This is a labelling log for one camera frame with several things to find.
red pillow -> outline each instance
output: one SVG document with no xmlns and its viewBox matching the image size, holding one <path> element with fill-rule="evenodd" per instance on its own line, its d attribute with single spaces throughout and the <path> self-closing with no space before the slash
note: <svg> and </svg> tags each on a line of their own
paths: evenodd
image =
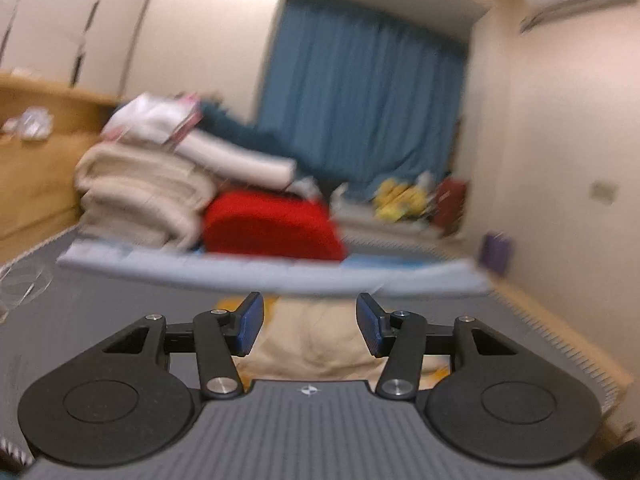
<svg viewBox="0 0 640 480">
<path fill-rule="evenodd" d="M 323 204 L 254 190 L 222 194 L 207 208 L 202 238 L 212 253 L 313 260 L 345 258 Z"/>
</svg>

red bag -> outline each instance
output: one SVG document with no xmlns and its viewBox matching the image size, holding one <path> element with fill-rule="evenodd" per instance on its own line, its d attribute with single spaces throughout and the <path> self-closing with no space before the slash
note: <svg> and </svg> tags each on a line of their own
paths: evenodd
<svg viewBox="0 0 640 480">
<path fill-rule="evenodd" d="M 346 255 L 323 204 L 260 191 L 222 194 L 207 208 L 202 231 L 212 253 L 335 261 Z"/>
<path fill-rule="evenodd" d="M 460 220 L 465 206 L 466 182 L 448 176 L 436 191 L 437 212 L 432 223 L 451 234 L 460 227 Z"/>
</svg>

purple box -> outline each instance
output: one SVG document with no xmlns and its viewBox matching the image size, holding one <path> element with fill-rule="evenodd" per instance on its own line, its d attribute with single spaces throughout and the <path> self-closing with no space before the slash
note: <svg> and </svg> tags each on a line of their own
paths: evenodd
<svg viewBox="0 0 640 480">
<path fill-rule="evenodd" d="M 488 232 L 484 235 L 478 263 L 499 276 L 504 276 L 513 252 L 513 240 L 504 233 Z"/>
</svg>

yellow plush toy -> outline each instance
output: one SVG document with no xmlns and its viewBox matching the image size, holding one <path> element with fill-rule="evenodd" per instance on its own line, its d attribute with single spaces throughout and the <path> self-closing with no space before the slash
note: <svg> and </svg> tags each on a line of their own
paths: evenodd
<svg viewBox="0 0 640 480">
<path fill-rule="evenodd" d="M 388 222 L 403 218 L 417 218 L 427 208 L 427 195 L 417 186 L 398 184 L 394 179 L 385 180 L 373 199 L 376 217 Z"/>
</svg>

folded towel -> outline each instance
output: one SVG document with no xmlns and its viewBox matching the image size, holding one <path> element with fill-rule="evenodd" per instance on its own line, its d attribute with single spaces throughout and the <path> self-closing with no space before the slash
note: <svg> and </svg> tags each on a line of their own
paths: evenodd
<svg viewBox="0 0 640 480">
<path fill-rule="evenodd" d="M 197 103 L 142 94 L 114 113 L 102 136 L 127 144 L 162 146 L 206 170 L 255 186 L 283 190 L 293 182 L 295 160 L 252 152 L 193 130 L 199 118 Z"/>
<path fill-rule="evenodd" d="M 96 144 L 76 166 L 78 191 L 89 191 L 99 180 L 145 189 L 155 197 L 172 200 L 193 212 L 209 205 L 216 192 L 212 179 L 192 162 L 117 142 Z"/>
<path fill-rule="evenodd" d="M 154 248 L 186 250 L 200 237 L 200 218 L 148 187 L 94 181 L 82 197 L 80 232 Z"/>
</svg>

